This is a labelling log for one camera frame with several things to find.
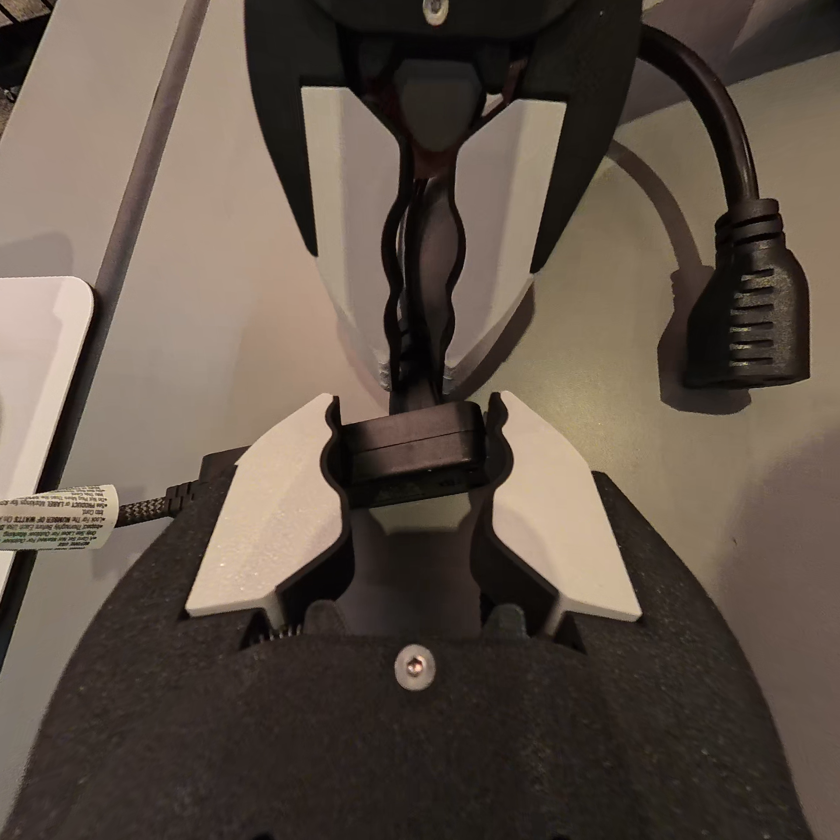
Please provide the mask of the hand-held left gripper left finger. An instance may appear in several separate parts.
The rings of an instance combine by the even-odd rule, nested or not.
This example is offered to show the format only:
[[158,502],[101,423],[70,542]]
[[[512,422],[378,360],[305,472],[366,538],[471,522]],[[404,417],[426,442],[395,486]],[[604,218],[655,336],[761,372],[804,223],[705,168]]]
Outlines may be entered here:
[[347,588],[348,502],[328,458],[340,429],[340,399],[320,394],[237,459],[185,602],[190,617],[257,608],[269,620],[302,620]]

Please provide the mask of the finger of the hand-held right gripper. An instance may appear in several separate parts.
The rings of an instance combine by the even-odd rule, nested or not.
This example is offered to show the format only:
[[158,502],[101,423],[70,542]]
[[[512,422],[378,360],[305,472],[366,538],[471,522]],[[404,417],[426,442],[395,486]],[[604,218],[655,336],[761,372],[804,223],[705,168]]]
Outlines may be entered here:
[[382,257],[400,189],[401,148],[379,114],[346,87],[303,87],[316,263],[346,338],[378,386],[392,387]]
[[452,294],[455,330],[444,357],[444,387],[460,387],[472,375],[532,284],[565,112],[561,101],[516,100],[458,152],[455,206],[465,261]]

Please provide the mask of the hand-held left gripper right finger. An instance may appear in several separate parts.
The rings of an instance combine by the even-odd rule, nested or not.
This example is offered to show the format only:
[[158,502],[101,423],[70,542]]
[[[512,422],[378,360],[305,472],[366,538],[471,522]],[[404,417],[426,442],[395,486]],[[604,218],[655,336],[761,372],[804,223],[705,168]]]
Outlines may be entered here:
[[566,613],[635,622],[643,614],[584,457],[511,392],[490,395],[490,478],[472,544],[472,575],[494,606],[526,622]]

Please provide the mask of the black power strip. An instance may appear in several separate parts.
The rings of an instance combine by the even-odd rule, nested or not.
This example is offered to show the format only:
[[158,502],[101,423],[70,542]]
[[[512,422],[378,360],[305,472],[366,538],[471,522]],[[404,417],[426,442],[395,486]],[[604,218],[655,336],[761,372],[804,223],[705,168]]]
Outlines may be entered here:
[[[2,551],[101,547],[114,529],[176,518],[248,447],[206,455],[198,478],[162,497],[121,503],[114,486],[56,490],[2,501]],[[340,425],[328,474],[351,509],[456,495],[487,481],[485,424],[477,404],[457,402]]]

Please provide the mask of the document holder with white base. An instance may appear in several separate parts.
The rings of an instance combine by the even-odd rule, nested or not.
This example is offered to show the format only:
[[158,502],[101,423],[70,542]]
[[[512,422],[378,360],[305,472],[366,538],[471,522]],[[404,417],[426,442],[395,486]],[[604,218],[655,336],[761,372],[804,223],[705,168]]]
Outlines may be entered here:
[[1,499],[36,492],[94,306],[74,276],[1,279]]

